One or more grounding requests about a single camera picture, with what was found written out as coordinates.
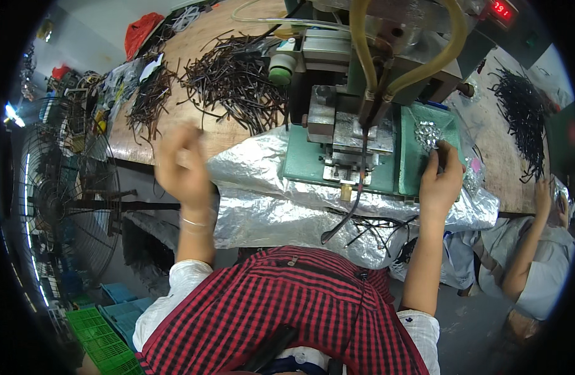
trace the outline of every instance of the red and black checkered shirt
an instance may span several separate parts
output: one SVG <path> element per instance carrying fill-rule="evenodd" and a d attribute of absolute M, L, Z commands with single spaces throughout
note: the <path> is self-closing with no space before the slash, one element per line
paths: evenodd
<path fill-rule="evenodd" d="M 362 269 L 326 250 L 261 251 L 208 276 L 136 356 L 147 374 L 231 371 L 288 324 L 298 328 L 290 347 L 318 349 L 349 373 L 427 374 L 388 281 L 386 269 Z"/>

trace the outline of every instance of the digital number display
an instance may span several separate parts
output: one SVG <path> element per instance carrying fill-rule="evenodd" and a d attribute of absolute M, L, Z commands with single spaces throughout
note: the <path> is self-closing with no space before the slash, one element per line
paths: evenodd
<path fill-rule="evenodd" d="M 512 13 L 514 12 L 510 4 L 504 1 L 496 1 L 492 6 L 492 13 L 505 21 L 509 21 L 512 18 Z"/>

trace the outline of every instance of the machine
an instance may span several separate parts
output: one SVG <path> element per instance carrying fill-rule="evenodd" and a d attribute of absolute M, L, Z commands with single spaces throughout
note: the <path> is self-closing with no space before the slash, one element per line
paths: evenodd
<path fill-rule="evenodd" d="M 520 1 L 286 0 L 286 7 L 300 16 L 289 23 L 313 27 L 271 53 L 269 79 L 291 84 L 297 124 L 283 176 L 340 188 L 347 202 L 354 187 L 414 202 L 436 140 L 460 147 L 458 117 L 441 101 L 457 89 L 473 94 L 464 81 L 496 45 L 528 68 L 551 43 Z M 358 198 L 343 223 L 357 205 Z"/>

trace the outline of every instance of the person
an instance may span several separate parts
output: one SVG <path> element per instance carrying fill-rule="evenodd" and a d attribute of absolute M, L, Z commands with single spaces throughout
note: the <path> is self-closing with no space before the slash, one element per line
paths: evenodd
<path fill-rule="evenodd" d="M 557 210 L 556 225 L 548 223 L 552 206 L 548 179 L 536 183 L 535 203 L 534 218 L 499 218 L 492 229 L 465 237 L 467 244 L 474 244 L 480 264 L 479 288 L 487 295 L 508 298 L 541 321 L 548 318 L 558 301 L 575 253 L 575 240 L 568 232 L 565 199 Z"/>
<path fill-rule="evenodd" d="M 177 162 L 182 149 L 186 167 Z M 420 235 L 398 312 L 386 269 L 327 250 L 283 246 L 213 271 L 199 132 L 180 126 L 159 151 L 156 178 L 181 202 L 181 232 L 169 295 L 136 322 L 133 343 L 147 374 L 439 374 L 441 240 L 463 181 L 453 146 L 441 142 L 422 176 Z"/>

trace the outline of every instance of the red plastic bag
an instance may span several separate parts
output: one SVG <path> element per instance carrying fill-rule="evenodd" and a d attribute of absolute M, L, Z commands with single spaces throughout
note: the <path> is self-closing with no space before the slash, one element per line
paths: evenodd
<path fill-rule="evenodd" d="M 56 68 L 56 67 L 52 68 L 52 77 L 54 77 L 57 80 L 62 80 L 64 75 L 70 71 L 71 71 L 71 68 L 69 68 L 65 64 L 62 64 L 62 66 L 60 68 Z"/>
<path fill-rule="evenodd" d="M 125 53 L 127 54 L 127 61 L 133 59 L 133 55 L 140 48 L 141 44 L 146 40 L 148 34 L 164 19 L 162 14 L 149 13 L 138 19 L 134 23 L 130 23 L 127 27 L 125 34 Z"/>

